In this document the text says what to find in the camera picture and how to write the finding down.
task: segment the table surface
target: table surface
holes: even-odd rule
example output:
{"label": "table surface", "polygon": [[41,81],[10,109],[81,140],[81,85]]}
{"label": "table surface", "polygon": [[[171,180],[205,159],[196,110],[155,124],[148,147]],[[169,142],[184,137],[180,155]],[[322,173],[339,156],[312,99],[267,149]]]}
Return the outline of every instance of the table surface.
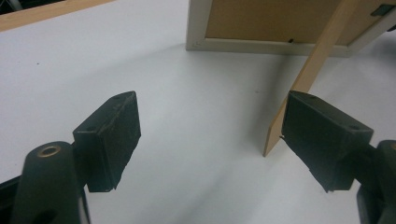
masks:
{"label": "table surface", "polygon": [[[92,223],[359,223],[355,182],[326,193],[267,127],[306,57],[184,50],[188,1],[118,0],[0,33],[0,181],[112,95],[136,91],[142,137]],[[396,32],[330,58],[311,92],[395,139]]]}

